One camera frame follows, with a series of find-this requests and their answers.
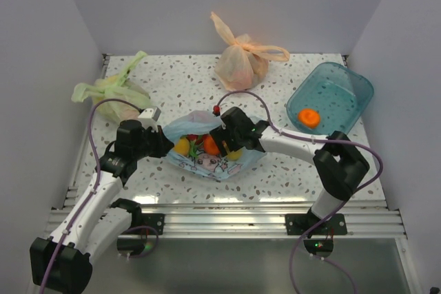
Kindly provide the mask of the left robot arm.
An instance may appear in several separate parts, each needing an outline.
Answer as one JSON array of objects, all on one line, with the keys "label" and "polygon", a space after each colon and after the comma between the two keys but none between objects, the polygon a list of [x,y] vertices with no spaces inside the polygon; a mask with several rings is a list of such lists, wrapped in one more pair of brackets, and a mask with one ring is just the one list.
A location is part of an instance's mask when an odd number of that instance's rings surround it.
[{"label": "left robot arm", "polygon": [[125,120],[116,140],[99,158],[88,189],[66,219],[48,238],[36,238],[30,247],[32,281],[42,291],[82,293],[93,264],[122,233],[159,235],[146,223],[139,203],[117,198],[143,158],[162,158],[173,148],[161,126]]}]

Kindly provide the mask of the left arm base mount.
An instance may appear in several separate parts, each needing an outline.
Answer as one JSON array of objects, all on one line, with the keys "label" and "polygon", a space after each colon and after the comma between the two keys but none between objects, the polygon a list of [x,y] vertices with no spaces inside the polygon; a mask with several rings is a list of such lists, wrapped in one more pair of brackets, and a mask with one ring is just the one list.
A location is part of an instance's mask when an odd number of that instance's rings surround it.
[{"label": "left arm base mount", "polygon": [[130,214],[130,226],[123,232],[135,234],[163,234],[165,215],[163,213],[143,213],[141,205],[133,200],[119,198],[111,205],[111,209],[122,209]]}]

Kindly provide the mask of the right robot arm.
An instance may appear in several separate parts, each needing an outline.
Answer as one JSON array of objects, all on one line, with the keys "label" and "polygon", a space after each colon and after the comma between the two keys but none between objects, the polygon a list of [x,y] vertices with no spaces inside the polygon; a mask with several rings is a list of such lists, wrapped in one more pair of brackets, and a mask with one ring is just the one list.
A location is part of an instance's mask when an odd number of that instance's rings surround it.
[{"label": "right robot arm", "polygon": [[209,134],[222,156],[245,148],[277,153],[308,162],[316,168],[322,191],[306,215],[294,224],[304,233],[324,233],[331,226],[330,213],[347,202],[370,169],[355,143],[342,132],[330,136],[307,136],[283,131],[268,120],[253,122],[233,107],[220,116],[221,125]]}]

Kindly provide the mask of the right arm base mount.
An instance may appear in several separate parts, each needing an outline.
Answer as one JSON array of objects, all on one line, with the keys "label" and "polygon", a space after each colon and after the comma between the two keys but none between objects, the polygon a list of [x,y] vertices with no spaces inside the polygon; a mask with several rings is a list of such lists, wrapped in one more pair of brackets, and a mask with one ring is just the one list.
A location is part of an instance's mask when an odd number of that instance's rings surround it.
[{"label": "right arm base mount", "polygon": [[302,235],[308,229],[313,227],[313,230],[307,235],[309,238],[312,235],[347,235],[347,225],[343,214],[337,213],[329,219],[320,223],[320,219],[312,212],[307,213],[288,213],[285,214],[285,228],[287,235]]}]

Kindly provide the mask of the blue plastic bag with fruit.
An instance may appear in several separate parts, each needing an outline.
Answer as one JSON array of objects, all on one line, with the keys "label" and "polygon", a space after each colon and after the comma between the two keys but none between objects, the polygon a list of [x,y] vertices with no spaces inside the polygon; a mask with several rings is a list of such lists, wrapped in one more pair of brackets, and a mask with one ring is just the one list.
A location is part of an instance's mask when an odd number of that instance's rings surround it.
[{"label": "blue plastic bag with fruit", "polygon": [[[180,138],[185,138],[189,134],[204,135],[206,137],[211,130],[220,125],[220,118],[215,117],[208,111],[193,111],[166,125],[163,128],[163,133],[175,145]],[[198,148],[197,157],[195,158],[189,155],[182,156],[172,149],[165,159],[171,164],[193,174],[215,180],[225,180],[238,174],[248,166],[256,164],[265,155],[259,151],[245,148],[242,148],[242,150],[243,155],[239,160],[229,161],[226,159],[226,156],[221,156],[220,154],[218,156],[206,154],[202,144]]]}]

